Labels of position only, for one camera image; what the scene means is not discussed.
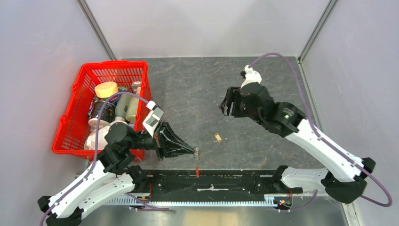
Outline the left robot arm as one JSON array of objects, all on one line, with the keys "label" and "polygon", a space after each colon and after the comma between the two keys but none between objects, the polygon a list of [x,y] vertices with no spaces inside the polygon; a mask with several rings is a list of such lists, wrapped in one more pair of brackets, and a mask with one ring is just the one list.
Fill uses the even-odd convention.
[{"label": "left robot arm", "polygon": [[133,190],[143,192],[148,180],[139,166],[131,166],[135,158],[132,149],[155,150],[161,159],[196,153],[196,148],[161,119],[163,111],[158,105],[143,97],[140,100],[149,109],[144,130],[134,131],[123,122],[112,124],[105,135],[107,145],[103,150],[95,149],[86,171],[58,194],[39,199],[44,212],[40,225],[77,226],[106,201]]}]

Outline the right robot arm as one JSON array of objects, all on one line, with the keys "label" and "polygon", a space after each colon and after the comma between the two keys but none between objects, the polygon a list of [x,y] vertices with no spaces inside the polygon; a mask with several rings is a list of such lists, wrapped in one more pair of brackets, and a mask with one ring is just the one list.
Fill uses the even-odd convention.
[{"label": "right robot arm", "polygon": [[300,146],[324,165],[321,169],[295,169],[279,166],[271,180],[278,192],[287,189],[325,191],[342,203],[352,203],[367,186],[366,170],[372,173],[375,161],[341,150],[340,155],[311,129],[304,112],[289,102],[275,102],[267,88],[257,82],[229,87],[219,108],[226,116],[250,118],[270,133]]}]

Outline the brass key with yellow tag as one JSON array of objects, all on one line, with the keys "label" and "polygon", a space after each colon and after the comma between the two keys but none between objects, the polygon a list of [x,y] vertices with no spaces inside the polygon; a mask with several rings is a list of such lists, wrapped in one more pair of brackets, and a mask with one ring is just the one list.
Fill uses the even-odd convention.
[{"label": "brass key with yellow tag", "polygon": [[217,141],[218,143],[221,143],[222,140],[223,140],[219,133],[215,133],[214,137],[215,137],[215,139],[216,139],[216,141]]}]

